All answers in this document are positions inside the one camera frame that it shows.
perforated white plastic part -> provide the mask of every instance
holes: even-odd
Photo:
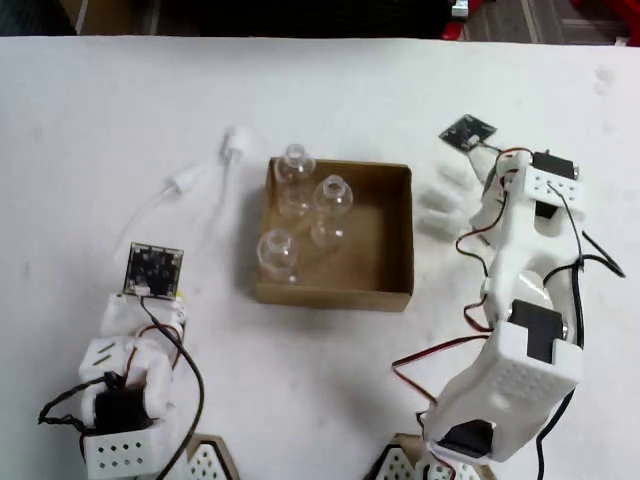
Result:
[[[562,194],[572,211],[584,212],[584,187],[581,183],[532,166],[527,167],[524,178],[525,195],[533,200],[564,208],[562,199],[549,188],[549,184]]]
[[[467,463],[451,461],[449,464],[456,471],[456,480],[482,480],[478,472],[476,472],[476,470]],[[424,471],[426,465],[422,462],[418,465],[419,468],[416,468],[416,471],[418,472],[416,480],[423,480],[425,477],[421,472]],[[426,480],[450,480],[452,477],[453,475],[449,467],[445,467],[434,459],[430,461],[429,472],[427,473]]]
[[[414,468],[400,447],[393,447],[387,452],[376,480],[411,480]]]
[[[227,477],[223,460],[212,445],[202,443],[189,461],[188,477],[192,480],[231,480]]]
[[[487,463],[441,447],[454,426],[476,419],[494,424],[490,459],[504,462],[531,440],[549,413],[582,378],[582,350],[559,338],[553,363],[527,355],[527,329],[499,322],[474,363],[454,377],[425,416],[429,449],[447,461]]]
[[[169,424],[158,421],[144,430],[85,437],[90,479],[134,477],[159,472],[169,459]]]

black wire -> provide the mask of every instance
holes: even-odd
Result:
[[[487,264],[484,261],[484,258],[482,258],[480,255],[478,255],[477,253],[473,253],[470,252],[468,250],[463,250],[460,247],[460,242],[462,242],[462,240],[472,237],[473,235],[478,235],[481,233],[485,233],[488,232],[489,230],[493,229],[493,227],[495,227],[498,222],[500,221],[500,219],[502,218],[502,215],[504,215],[504,211],[507,207],[507,200],[508,200],[509,194],[507,192],[505,192],[504,194],[504,201],[500,203],[500,212],[498,213],[498,216],[496,217],[496,219],[491,222],[491,224],[487,225],[486,227],[483,228],[478,228],[478,229],[473,229],[470,232],[467,232],[461,236],[458,237],[458,239],[456,240],[456,250],[458,251],[458,253],[466,256],[466,257],[471,257],[471,258],[475,258],[476,260],[478,260],[481,264],[482,264],[482,272],[484,273],[485,277],[489,276],[489,269],[487,268]]]
[[[613,258],[611,258],[611,256],[602,247],[600,247],[600,245],[595,242],[595,240],[587,235],[585,231],[582,232],[582,236],[604,257],[602,258],[597,255],[587,254],[583,257],[584,260],[595,260],[597,262],[600,262],[619,277],[625,277],[625,274],[620,268],[620,265],[618,265],[617,262]],[[582,313],[582,299],[580,298],[580,285],[578,279],[578,273],[581,268],[580,259],[578,259],[572,265],[565,265],[563,267],[558,267],[552,270],[547,274],[543,283],[546,284],[553,275],[562,270],[567,270],[568,268],[571,268],[571,289],[573,292],[573,304],[576,314],[576,345],[578,345],[580,348],[584,348],[584,317]],[[564,415],[564,412],[567,410],[569,403],[571,403],[574,392],[575,390],[572,390],[566,397],[564,397],[562,402],[560,402],[560,406],[556,410],[556,413],[553,414],[553,417],[551,417],[549,423],[545,425],[545,427],[536,437],[536,451],[538,452],[538,480],[543,480],[544,478],[544,451],[542,449],[542,441],[547,435],[549,435],[549,433],[551,433],[553,428],[557,425],[557,423]]]
[[[173,335],[160,323],[160,321],[153,315],[153,313],[149,311],[149,309],[144,304],[144,299],[145,297],[140,297],[140,306],[144,309],[145,312],[147,312],[147,315],[149,315],[149,318],[151,318],[151,321],[158,328],[160,333],[162,333],[162,335],[164,335],[173,344],[173,346],[178,349],[180,354],[187,361],[187,363],[191,367],[191,370],[193,370],[193,374],[196,376],[196,380],[198,381],[198,390],[199,390],[198,408],[193,418],[193,422],[191,423],[191,427],[189,427],[187,434],[184,436],[184,439],[182,440],[182,443],[178,446],[177,450],[175,451],[175,453],[173,454],[169,462],[165,465],[165,467],[160,471],[160,473],[156,477],[156,480],[162,480],[169,474],[169,471],[176,464],[176,462],[180,458],[180,455],[182,455],[182,453],[186,450],[187,445],[189,444],[189,441],[191,440],[191,438],[193,437],[196,431],[198,422],[200,422],[200,416],[202,415],[202,409],[204,407],[204,380],[202,379],[200,370],[198,370],[198,366],[191,358],[191,355],[189,355],[189,353],[185,350],[184,346],[182,346],[182,344],[178,342],[173,337]]]
[[[569,209],[569,205],[567,204],[567,200],[564,198],[564,195],[562,195],[558,190],[556,190],[556,188],[551,185],[551,182],[547,182],[547,186],[553,190],[553,192],[558,195],[560,197],[560,200],[562,200],[562,203],[564,204],[564,208],[567,211],[567,215],[569,215],[569,220],[571,221],[571,227],[573,227],[573,233],[576,236],[576,242],[578,243],[578,261],[581,263],[580,266],[582,266],[582,243],[580,242],[580,235],[578,235],[578,229],[576,228],[576,222],[573,220],[573,215],[571,214],[571,210]]]
[[[59,403],[68,400],[73,397],[76,393],[79,393],[91,385],[97,385],[98,383],[106,383],[109,388],[120,388],[122,387],[122,377],[117,375],[115,372],[107,372],[103,376],[99,378],[94,378],[93,380],[89,380],[88,382],[81,383],[80,385],[76,385],[73,388],[70,388],[66,392],[61,393],[56,398],[47,402],[45,406],[40,411],[38,415],[38,425],[42,423],[46,423],[48,425],[71,425],[78,432],[83,435],[86,435],[91,431],[91,429],[87,428],[86,425],[82,422],[82,420],[74,417],[73,415],[67,414],[64,417],[48,417],[47,415],[51,411],[53,407],[58,405]]]
[[[580,284],[578,279],[580,269],[580,261],[576,260],[571,268],[571,290],[573,291],[573,306],[576,316],[576,345],[580,348],[584,348],[584,317],[582,314],[582,299],[580,298]],[[549,435],[549,433],[551,433],[564,415],[569,403],[571,403],[574,392],[575,390],[572,390],[562,399],[556,413],[553,414],[549,423],[544,426],[536,437],[536,451],[538,452],[538,480],[543,480],[544,478],[544,450],[542,449],[542,441],[547,435]]]
[[[625,274],[620,269],[620,267],[617,264],[614,265],[614,264],[610,263],[605,258],[599,257],[598,255],[593,255],[591,253],[587,253],[586,255],[584,255],[582,257],[582,259],[583,260],[595,260],[596,262],[599,262],[602,265],[604,265],[605,267],[607,267],[611,272],[615,273],[618,277],[625,278]],[[546,286],[547,282],[549,280],[551,280],[551,277],[553,277],[556,273],[562,272],[564,270],[569,270],[570,268],[573,268],[573,265],[574,265],[573,263],[570,263],[569,265],[562,265],[561,267],[556,267],[553,270],[551,270],[544,277],[544,280],[542,280],[542,286]]]
[[[481,145],[484,148],[488,148],[489,150],[493,150],[494,152],[498,152],[498,153],[504,152],[504,150],[502,150],[502,149],[500,149],[498,147],[494,147],[493,145],[489,145],[488,143],[485,143],[483,141],[478,142],[478,145]]]
[[[611,256],[605,251],[605,249],[602,248],[600,245],[598,245],[593,238],[591,238],[589,235],[587,235],[587,232],[585,232],[583,230],[582,231],[582,236],[587,240],[587,242],[589,242],[591,244],[591,246],[593,248],[598,250],[598,252],[600,252],[600,254],[609,261],[610,265],[608,265],[608,266],[609,266],[610,269],[611,269],[611,267],[613,267],[612,271],[616,275],[618,275],[621,278],[625,278],[626,277],[626,275],[622,271],[622,268],[620,268],[620,265],[618,265],[618,262],[616,262],[613,258],[611,258]]]

white plastic bracket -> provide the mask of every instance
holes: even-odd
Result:
[[[382,462],[376,480],[411,480],[415,470],[401,447],[392,447]]]
[[[231,480],[213,445],[202,443],[189,461],[188,477],[192,480]]]

small glass jar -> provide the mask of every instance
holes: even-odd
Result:
[[[284,217],[302,217],[311,210],[312,175],[316,162],[302,145],[289,145],[276,161],[278,209]]]
[[[311,238],[318,248],[333,251],[344,240],[344,216],[353,205],[353,191],[338,175],[330,175],[313,195],[314,221]]]
[[[298,244],[289,232],[278,228],[262,235],[257,254],[260,268],[269,279],[282,283],[296,282]]]

cable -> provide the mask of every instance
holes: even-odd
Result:
[[[411,380],[409,377],[405,376],[403,373],[401,373],[398,368],[404,366],[404,365],[408,365],[412,362],[415,362],[416,360],[420,360],[421,358],[427,357],[429,355],[431,355],[432,353],[436,353],[442,350],[447,350],[451,347],[456,347],[458,345],[462,345],[463,343],[467,343],[470,342],[472,340],[486,340],[487,338],[489,338],[487,335],[473,335],[470,337],[459,337],[459,338],[454,338],[453,340],[448,340],[446,342],[443,342],[439,345],[435,345],[433,347],[427,348],[426,350],[422,350],[420,352],[411,354],[407,357],[401,358],[400,360],[396,360],[395,362],[393,362],[391,364],[391,370],[393,370],[393,373],[395,373],[401,380],[404,380],[406,383],[408,383],[411,387],[413,387],[414,389],[416,389],[420,394],[422,394],[422,396],[424,396],[429,403],[432,403],[434,405],[438,404],[438,400],[435,396],[433,396],[431,393],[429,393],[427,390],[425,390],[424,388],[422,388],[420,385],[418,385],[416,382],[414,382],[413,380]]]
[[[502,153],[504,151],[504,150],[502,150],[502,149],[500,149],[498,147],[495,147],[493,145],[490,145],[490,144],[488,144],[488,143],[486,143],[486,142],[484,142],[482,140],[480,140],[478,142],[478,145],[480,145],[481,147],[484,147],[484,148],[488,148],[489,150],[493,150],[494,152],[497,152],[497,153]]]
[[[569,215],[569,220],[571,221],[571,227],[573,228],[573,233],[576,236],[576,242],[578,243],[578,262],[580,263],[580,267],[583,266],[583,258],[582,258],[582,243],[580,242],[580,235],[578,235],[578,229],[576,228],[576,222],[573,220],[573,215],[571,214],[571,210],[569,209],[569,205],[567,204],[567,200],[564,198],[556,187],[551,185],[551,182],[547,181],[547,187],[549,187],[553,192],[560,197],[562,203],[564,204],[564,208],[567,211],[567,215]]]
[[[162,323],[160,323],[160,321],[153,315],[153,313],[149,311],[149,309],[144,304],[144,299],[145,297],[142,297],[142,296],[140,297],[140,306],[145,312],[147,312],[147,315],[149,315],[149,318],[151,319],[153,324],[158,328],[160,333],[162,333],[171,343],[173,343],[174,347],[178,349],[180,354],[184,357],[186,362],[189,364],[198,382],[198,391],[199,391],[198,407],[196,409],[196,414],[193,418],[193,422],[191,423],[189,430],[184,436],[184,439],[176,449],[175,453],[173,454],[169,462],[165,465],[165,467],[160,471],[160,473],[156,477],[156,480],[163,480],[169,474],[169,472],[171,471],[173,466],[176,464],[176,462],[178,461],[182,453],[186,450],[187,445],[189,444],[189,441],[193,437],[196,427],[200,422],[200,416],[202,415],[202,409],[204,408],[204,380],[202,379],[202,375],[200,373],[200,370],[198,369],[198,366],[191,358],[191,355],[189,355],[189,352],[185,350],[184,346],[180,342],[178,342],[173,337],[173,335],[171,335],[171,333],[169,333],[169,331],[162,325]]]
[[[604,265],[605,267],[607,267],[611,272],[613,272],[618,277],[620,277],[620,278],[625,278],[626,277],[626,275],[620,269],[620,267],[618,267],[617,265],[613,265],[613,264],[609,263],[609,261],[607,261],[605,258],[599,257],[598,255],[593,255],[593,254],[587,253],[586,255],[583,255],[582,259],[583,260],[595,260],[596,262],[599,262],[602,265]],[[542,286],[546,286],[547,283],[549,282],[549,280],[551,280],[551,277],[553,277],[556,273],[562,272],[564,270],[569,270],[570,268],[573,268],[573,265],[574,265],[573,263],[570,263],[568,265],[562,265],[560,267],[556,267],[553,270],[551,270],[544,277],[544,280],[542,280]]]
[[[98,378],[94,378],[93,380],[89,380],[88,382],[81,383],[80,385],[76,385],[73,388],[70,388],[66,392],[61,393],[56,398],[46,403],[42,408],[42,411],[38,415],[38,425],[41,423],[46,423],[48,425],[71,425],[81,434],[86,435],[91,431],[82,420],[74,417],[73,415],[67,414],[64,417],[48,417],[47,415],[51,411],[53,407],[58,405],[59,403],[68,400],[73,397],[76,393],[79,393],[91,385],[97,385],[99,383],[106,383],[107,387],[110,389],[121,388],[123,386],[122,377],[115,372],[106,372],[104,375]]]
[[[595,242],[595,240],[593,240],[584,231],[582,232],[582,236],[596,250],[598,250],[598,252],[600,252],[604,256],[604,258],[602,258],[597,255],[587,254],[583,257],[583,260],[596,260],[602,263],[603,265],[605,265],[609,270],[611,270],[617,276],[621,278],[625,277],[625,274],[620,268],[620,265],[618,265],[618,263],[613,258],[611,258],[611,256],[602,247],[600,247],[600,245],[598,245]],[[558,267],[552,270],[551,272],[549,272],[545,277],[543,284],[546,284],[549,281],[549,279],[556,273],[563,270],[567,270],[569,268],[571,268],[571,289],[573,292],[573,303],[574,303],[574,310],[576,314],[576,345],[578,345],[580,348],[584,348],[584,318],[583,318],[583,312],[582,312],[582,299],[580,298],[580,284],[579,284],[579,278],[578,278],[579,271],[581,268],[579,259],[572,265],[568,265],[568,266],[565,265],[563,267]],[[571,399],[573,398],[574,392],[575,390],[572,390],[571,392],[569,392],[569,394],[566,397],[564,397],[564,399],[560,403],[560,406],[558,407],[556,412],[553,414],[553,417],[551,417],[551,420],[549,420],[549,423],[545,425],[545,427],[540,431],[540,433],[536,437],[536,451],[538,452],[538,480],[544,479],[545,464],[544,464],[544,450],[542,448],[542,441],[545,439],[545,437],[547,437],[547,435],[549,435],[549,433],[551,433],[551,431],[554,429],[554,427],[557,425],[557,423],[560,421],[560,419],[564,415],[564,412],[567,410],[567,407],[571,403]]]
[[[581,264],[579,263],[579,260],[576,260],[571,269],[571,289],[573,291],[573,305],[576,315],[576,345],[580,348],[584,348],[584,318],[582,314],[582,300],[580,298],[580,284],[578,281],[580,270]],[[571,403],[574,392],[575,390],[572,390],[566,397],[564,397],[560,406],[556,410],[556,413],[553,414],[549,423],[544,426],[536,437],[536,451],[538,453],[538,480],[543,480],[544,478],[544,450],[542,448],[542,441],[547,435],[549,435],[549,433],[551,433],[564,415],[569,403]]]
[[[613,271],[613,273],[615,273],[616,275],[618,275],[621,278],[625,278],[626,277],[626,275],[622,271],[622,268],[620,268],[620,265],[618,265],[618,262],[616,262],[613,258],[611,258],[611,256],[605,251],[605,249],[602,248],[600,245],[598,245],[593,238],[591,238],[589,235],[587,235],[587,232],[585,232],[583,230],[582,231],[582,236],[585,238],[585,240],[587,240],[587,242],[589,242],[591,244],[591,246],[593,248],[595,248],[598,252],[600,252],[600,254],[604,258],[607,259],[607,261],[609,262],[609,265],[607,265],[607,266],[609,267],[609,269],[611,269],[611,267],[613,267],[613,269],[611,269]]]
[[[500,207],[500,212],[498,213],[498,216],[496,217],[496,219],[491,222],[490,225],[484,227],[484,228],[479,228],[479,229],[473,229],[470,232],[467,232],[463,235],[460,235],[458,237],[458,239],[456,240],[456,250],[458,251],[458,253],[465,255],[467,257],[471,257],[471,258],[475,258],[476,260],[478,260],[480,263],[482,263],[482,271],[484,272],[484,276],[488,277],[489,276],[489,269],[487,268],[487,264],[485,263],[484,259],[473,252],[469,252],[468,250],[463,250],[462,248],[460,248],[460,242],[462,242],[462,240],[464,240],[465,238],[469,238],[473,235],[477,235],[479,233],[484,233],[484,232],[488,232],[489,230],[491,230],[493,227],[495,227],[498,222],[500,221],[500,219],[502,218],[502,215],[504,214],[505,208],[507,206],[507,199],[508,199],[508,194],[505,192],[505,197],[504,197],[504,201],[502,202],[502,206]]]
[[[486,302],[486,301],[487,301],[487,294],[485,293],[482,296],[482,298],[480,299],[479,302],[470,303],[469,305],[465,305],[464,309],[462,310],[462,314],[464,315],[464,319],[467,321],[469,326],[471,328],[473,328],[476,332],[480,332],[480,333],[493,332],[493,328],[484,327],[484,326],[480,325],[477,320],[475,320],[471,315],[469,315],[469,310],[473,310],[474,308],[479,308],[479,307],[483,306],[484,302]]]

